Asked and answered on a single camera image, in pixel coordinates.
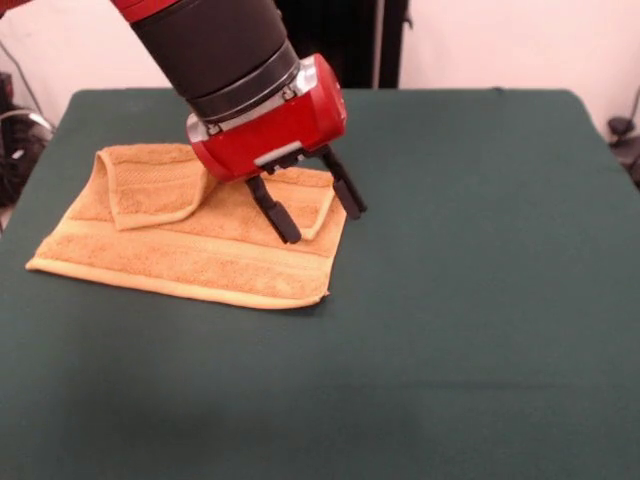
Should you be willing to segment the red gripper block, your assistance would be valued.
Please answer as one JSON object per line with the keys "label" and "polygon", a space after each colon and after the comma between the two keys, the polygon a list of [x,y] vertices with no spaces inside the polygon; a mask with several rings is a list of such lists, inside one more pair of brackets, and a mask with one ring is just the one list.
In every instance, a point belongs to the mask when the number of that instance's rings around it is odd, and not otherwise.
{"label": "red gripper block", "polygon": [[[255,176],[283,157],[312,152],[342,136],[346,107],[339,82],[320,54],[300,62],[291,83],[256,109],[221,123],[207,123],[195,114],[187,118],[187,135],[197,158],[218,180],[245,181],[253,201],[284,244],[296,244],[301,232],[286,208]],[[330,146],[322,161],[333,177],[333,188],[350,219],[367,206],[346,168]]]}

